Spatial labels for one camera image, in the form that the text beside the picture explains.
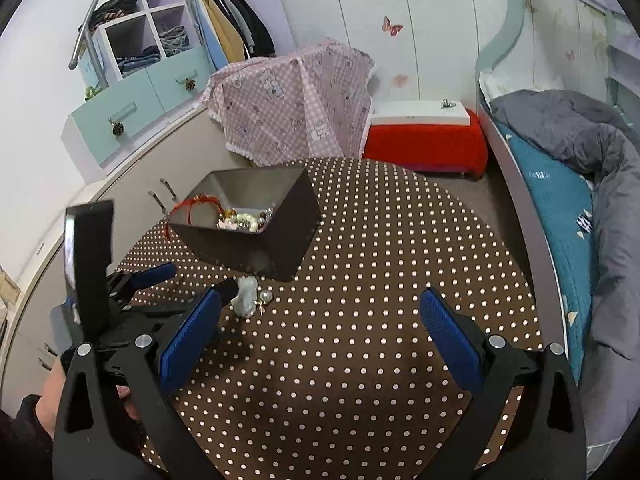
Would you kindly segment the person's left hand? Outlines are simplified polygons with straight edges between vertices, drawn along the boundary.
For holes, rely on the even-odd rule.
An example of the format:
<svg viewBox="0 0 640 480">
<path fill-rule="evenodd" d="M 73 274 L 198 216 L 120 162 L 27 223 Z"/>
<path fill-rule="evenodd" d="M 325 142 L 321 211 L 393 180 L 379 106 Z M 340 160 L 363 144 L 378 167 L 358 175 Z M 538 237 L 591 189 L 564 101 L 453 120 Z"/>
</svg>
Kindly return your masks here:
<svg viewBox="0 0 640 480">
<path fill-rule="evenodd" d="M 66 375 L 61 360 L 56 358 L 43 384 L 40 399 L 35 407 L 38 422 L 40 422 L 44 431 L 51 438 L 54 437 L 56 419 L 58 418 L 58 407 L 60 406 L 65 381 Z M 118 386 L 117 392 L 126 413 L 131 419 L 137 422 L 140 417 L 134 405 L 134 399 L 131 396 L 130 389 L 125 386 Z"/>
</svg>

